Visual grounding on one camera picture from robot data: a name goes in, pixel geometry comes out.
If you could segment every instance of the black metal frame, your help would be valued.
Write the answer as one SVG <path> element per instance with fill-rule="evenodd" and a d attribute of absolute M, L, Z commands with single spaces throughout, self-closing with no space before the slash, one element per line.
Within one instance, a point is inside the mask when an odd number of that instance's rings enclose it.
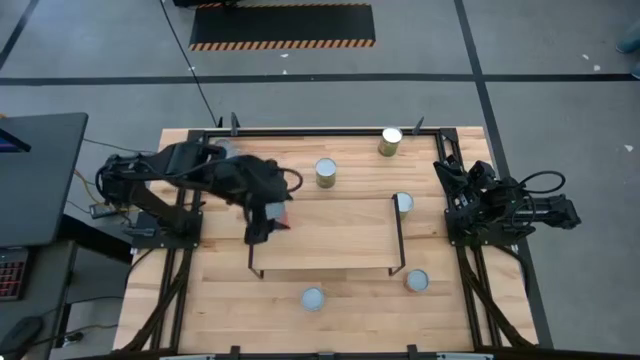
<path fill-rule="evenodd" d="M 460 153 L 460 147 L 458 144 L 458 136 L 457 136 L 457 131 L 455 128 L 427 128 L 427 129 L 421 129 L 419 127 L 416 128 L 402 128 L 401 129 L 403 132 L 403 135 L 405 136 L 433 136 L 436 140 L 436 148 L 438 151 L 438 159 L 440 161 L 444 161 L 446 159 L 446 150 L 445 150 L 445 146 L 444 143 L 445 141 L 450 141 L 451 143 L 451 148 L 453 149 L 453 153 L 454 155 L 458 158 L 458 160 L 460 161 L 460 163 L 462 163 L 462 156 Z M 209 140 L 213 137 L 232 137 L 232 136 L 238 136 L 238 137 L 283 137 L 283 136 L 380 136 L 380 131 L 381 128 L 299 128 L 299 129 L 278 129 L 278 128 L 274 128 L 274 129 L 238 129 L 236 126 L 234 126 L 233 129 L 211 129 L 211 130 L 190 130 L 189 134 L 188 134 L 188 140 L 191 141 L 203 141 L 203 142 L 209 142 Z M 198 204 L 200 202 L 200 198 L 201 198 L 201 193 L 196 191 L 194 192 L 194 196 L 193 196 L 193 202 L 192 204 Z M 395 198 L 394 195 L 394 207 L 396 210 L 396 224 L 397 224 L 397 228 L 398 228 L 398 235 L 399 235 L 399 246 L 400 246 L 400 256 L 401 256 L 401 266 L 396 269 L 396 270 L 392 270 L 389 269 L 389 275 L 394 275 L 396 274 L 400 269 L 402 269 L 405 266 L 405 256 L 404 256 L 404 242 L 403 242 L 403 237 L 402 237 L 402 229 L 400 226 L 400 214 L 399 214 L 399 209 L 398 209 L 398 204 L 397 204 L 397 199 Z M 177 195 L 177 200 L 176 203 L 177 204 L 184 204 L 185 203 L 185 192 L 184 191 L 179 191 L 178 195 Z M 453 206 L 453 201 L 452 199 L 447 199 L 448 202 L 448 206 L 451 207 Z M 197 211 L 196 207 L 192 207 L 192 211 Z M 170 283 L 170 279 L 173 276 L 173 263 L 174 263 L 174 259 L 175 259 L 175 250 L 173 249 L 169 249 L 167 250 L 168 254 L 167 254 L 167 258 L 165 259 L 165 271 L 163 272 L 163 278 L 161 281 L 161 295 L 163 293 L 163 291 L 166 291 L 166 286 Z M 185 250 L 184 254 L 183 254 L 183 260 L 182 261 L 186 261 L 187 262 L 187 268 L 190 268 L 191 266 L 191 258 L 192 258 L 192 252 L 193 250 Z M 255 269 L 253 269 L 253 247 L 250 246 L 249 247 L 249 263 L 248 263 L 248 267 L 249 269 L 260 279 L 264 278 L 264 271 L 256 271 Z M 466 261 L 468 262 L 467 259 L 467 255 L 466 255 L 466 250 L 463 246 L 456 246 L 456 254 L 458 257 L 458 262 L 459 262 L 459 266 L 461 266 L 461 262 L 462 261 Z M 488 276 L 486 273 L 486 265 L 484 263 L 484 258 L 482 256 L 481 250 L 480 249 L 476 249 L 474 250 L 474 254 L 476 255 L 476 265 L 477 265 L 477 270 L 479 273 L 479 279 L 481 281 L 481 284 L 484 286 L 484 288 L 490 292 L 489 289 L 489 284 L 488 284 Z M 478 322 L 478 314 L 477 314 L 477 310 L 476 310 L 476 303 L 475 303 L 475 299 L 473 296 L 473 290 L 471 289 L 471 287 L 468 285 L 468 283 L 465 281 L 465 279 L 462 277 L 461 275 L 461 283 L 462 283 L 462 287 L 463 287 L 463 292 L 464 292 L 464 298 L 465 298 L 465 306 L 466 306 L 466 311 L 467 311 L 467 318 L 469 321 L 469 329 L 471 332 L 471 339 L 472 339 L 472 343 L 473 343 L 473 347 L 474 349 L 480 349 L 482 348 L 483 342 L 482 342 L 482 337 L 481 337 L 481 333 L 480 333 L 480 326 L 479 326 L 479 322 Z M 176 303 L 176 307 L 175 307 L 175 315 L 174 315 L 174 319 L 173 319 L 173 324 L 172 324 L 172 330 L 171 330 L 171 345 L 170 345 L 170 350 L 174 351 L 175 353 L 177 353 L 178 351 L 178 345 L 179 345 L 179 341 L 180 341 L 180 331 L 182 329 L 182 318 L 183 318 L 183 314 L 184 314 L 184 303 L 185 303 L 185 299 L 186 299 L 186 291 L 187 291 L 187 284 L 188 281 L 185 282 L 185 285 L 180 289 L 179 293 L 178 293 L 178 300 Z M 499 338 L 500 338 L 500 333 L 497 330 L 497 327 L 495 326 L 495 323 L 493 321 L 493 319 L 491 318 L 491 315 L 487 312 L 487 318 L 489 319 L 489 324 L 492 324 L 491 327 L 495 327 L 495 330 L 491 330 L 491 334 L 492 334 L 492 345 L 493 346 L 501 346 L 501 344 L 499 343 Z M 152 334 L 152 342 L 151 342 L 151 347 L 150 349 L 152 351 L 155 350 L 159 350 L 159 344 L 160 344 L 160 338 L 162 336 L 162 324 L 159 324 L 159 326 L 155 329 L 155 332 Z M 413 354 L 414 358 L 420 358 L 420 359 L 424 359 L 424 358 L 436 358 L 436 353 L 415 353 Z M 318 358 L 318 354 L 243 354 L 242 357 L 243 358 L 250 358 L 250 357 L 259 357 L 259 358 L 271 358 L 271 359 L 289 359 L 289 358 L 296 358 L 296 359 L 300 359 L 301 356 L 302 357 L 306 357 L 308 356 L 309 359 L 317 359 Z M 220 355 L 220 354 L 216 354 L 216 358 L 222 358 L 224 357 L 224 354 Z M 367 359 L 406 359 L 407 358 L 407 353 L 362 353 L 362 354 L 355 354 L 355 353 L 349 353 L 349 354 L 340 354 L 340 358 L 346 359 L 346 358 L 351 358 L 353 357 L 354 359 L 362 359 L 362 358 L 367 358 Z"/>
<path fill-rule="evenodd" d="M 393 268 L 389 268 L 389 276 L 393 276 L 398 273 L 398 271 L 402 270 L 406 265 L 405 255 L 404 255 L 404 238 L 402 237 L 402 224 L 400 219 L 400 208 L 398 206 L 398 196 L 397 194 L 393 194 L 391 196 L 393 200 L 393 209 L 394 209 L 394 218 L 396 220 L 396 231 L 398 234 L 398 248 L 400 249 L 400 266 L 393 270 Z M 264 270 L 256 270 L 253 267 L 253 244 L 249 245 L 249 263 L 248 268 L 251 272 L 258 277 L 258 279 L 264 279 Z"/>

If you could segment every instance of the gray floor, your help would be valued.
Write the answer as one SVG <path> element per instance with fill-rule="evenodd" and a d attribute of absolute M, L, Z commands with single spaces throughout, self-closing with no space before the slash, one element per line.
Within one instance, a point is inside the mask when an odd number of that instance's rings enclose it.
<path fill-rule="evenodd" d="M 250 0 L 273 3 L 275 0 Z M 303 2 L 290 0 L 290 3 Z M 0 2 L 0 48 L 29 0 Z M 199 75 L 471 74 L 453 0 L 372 0 L 371 49 L 188 52 Z M 627 73 L 637 55 L 614 50 L 640 17 L 634 0 L 464 0 L 485 74 Z M 194 11 L 167 1 L 184 46 Z M 189 76 L 157 0 L 39 0 L 4 66 L 3 78 Z M 567 175 L 564 191 L 583 224 L 539 226 L 530 238 L 556 348 L 640 354 L 640 83 L 489 83 L 512 175 L 543 169 Z M 216 116 L 243 126 L 485 125 L 473 82 L 304 82 L 204 84 Z M 154 149 L 162 128 L 210 127 L 194 84 L 0 86 L 0 113 L 83 111 L 86 137 Z M 78 170 L 93 174 L 113 151 L 84 143 Z M 544 186 L 542 182 L 533 187 Z M 69 200 L 90 199 L 74 181 Z M 96 226 L 69 206 L 67 213 Z M 71 296 L 122 295 L 126 266 L 81 253 Z M 118 320 L 118 300 L 74 305 L 69 328 Z M 106 353 L 114 332 L 97 330 L 52 358 Z"/>

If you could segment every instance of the keyboard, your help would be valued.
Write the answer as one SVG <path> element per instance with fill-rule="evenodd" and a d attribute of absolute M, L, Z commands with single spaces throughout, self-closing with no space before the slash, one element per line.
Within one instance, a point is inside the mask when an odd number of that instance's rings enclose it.
<path fill-rule="evenodd" d="M 0 249 L 0 301 L 22 297 L 31 264 L 30 254 L 27 248 Z"/>

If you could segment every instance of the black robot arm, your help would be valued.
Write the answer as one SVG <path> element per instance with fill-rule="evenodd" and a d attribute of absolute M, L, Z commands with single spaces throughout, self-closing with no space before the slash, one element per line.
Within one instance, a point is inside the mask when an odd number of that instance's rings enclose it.
<path fill-rule="evenodd" d="M 521 182 L 512 177 L 497 180 L 491 165 L 477 161 L 467 173 L 453 156 L 435 162 L 434 167 L 446 195 L 454 199 L 455 207 L 445 212 L 454 245 L 513 245 L 535 231 L 534 222 L 563 229 L 581 222 L 564 195 L 532 196 L 559 190 L 565 183 L 559 172 L 536 173 Z M 560 184 L 545 191 L 526 188 L 527 181 L 545 174 L 559 176 Z"/>
<path fill-rule="evenodd" d="M 292 200 L 289 193 L 295 189 L 287 189 L 284 171 L 297 174 L 279 168 L 274 160 L 263 161 L 252 155 L 228 158 L 223 147 L 181 142 L 150 156 L 112 155 L 98 170 L 96 187 L 107 204 L 117 208 L 135 205 L 155 218 L 162 231 L 178 238 L 199 236 L 200 216 L 165 203 L 147 189 L 145 182 L 164 180 L 179 189 L 206 191 L 244 208 L 245 242 L 257 244 L 266 241 L 273 230 L 266 205 Z"/>

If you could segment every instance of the person's foot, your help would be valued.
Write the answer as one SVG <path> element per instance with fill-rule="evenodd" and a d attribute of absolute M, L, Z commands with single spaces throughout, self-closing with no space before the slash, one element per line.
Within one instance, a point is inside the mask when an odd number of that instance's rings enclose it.
<path fill-rule="evenodd" d="M 616 44 L 616 50 L 623 54 L 640 49 L 640 21 L 636 21 L 624 34 L 620 42 Z"/>
<path fill-rule="evenodd" d="M 633 67 L 633 70 L 631 70 L 631 75 L 640 80 L 640 62 L 636 64 L 636 66 Z"/>

